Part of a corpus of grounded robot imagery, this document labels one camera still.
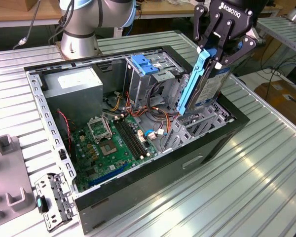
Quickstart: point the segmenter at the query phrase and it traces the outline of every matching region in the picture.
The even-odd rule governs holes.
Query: motherboard
[[[74,160],[77,173],[75,183],[79,192],[158,155],[150,141],[141,140],[142,138],[138,135],[141,129],[133,117],[108,120],[107,125],[111,135],[102,139],[94,139],[107,131],[105,123],[102,122],[92,122],[91,125],[88,124],[72,133],[74,140],[72,149],[75,149],[76,156]]]

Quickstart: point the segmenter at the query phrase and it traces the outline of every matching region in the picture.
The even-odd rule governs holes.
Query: expansion slot
[[[134,135],[132,129],[129,127],[128,123],[125,120],[117,120],[113,123],[135,159],[144,158],[144,156],[146,156],[146,152],[137,137]]]
[[[89,184],[89,187],[91,187],[93,185],[97,185],[99,183],[102,183],[103,181],[105,181],[107,179],[110,179],[111,177],[114,177],[117,174],[122,173],[124,171],[124,168],[126,168],[126,166],[128,166],[128,163],[127,164],[124,164],[122,167],[118,168],[117,170],[114,170],[114,171],[112,171],[112,172],[110,172],[108,174],[103,175],[100,178],[97,178],[95,180],[90,181],[88,183]]]

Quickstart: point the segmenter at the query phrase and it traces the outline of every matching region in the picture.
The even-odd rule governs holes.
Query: robotiq logo
[[[225,11],[229,12],[230,14],[236,16],[238,19],[240,19],[241,13],[236,11],[235,9],[232,9],[230,6],[227,6],[225,3],[221,3],[218,9],[224,9]]]

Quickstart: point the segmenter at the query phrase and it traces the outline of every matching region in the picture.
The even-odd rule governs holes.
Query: chip
[[[99,144],[99,146],[103,155],[105,156],[112,154],[114,152],[117,152],[117,148],[112,140],[107,140],[105,142],[102,142]]]
[[[92,169],[87,170],[86,173],[88,176],[91,176],[92,174],[95,174],[95,170],[94,170],[94,168],[92,168]]]

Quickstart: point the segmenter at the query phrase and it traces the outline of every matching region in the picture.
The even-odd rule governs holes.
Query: yellow wire
[[[116,111],[118,109],[118,107],[119,107],[119,100],[120,100],[120,97],[118,97],[116,106],[113,109],[111,109],[111,111]]]

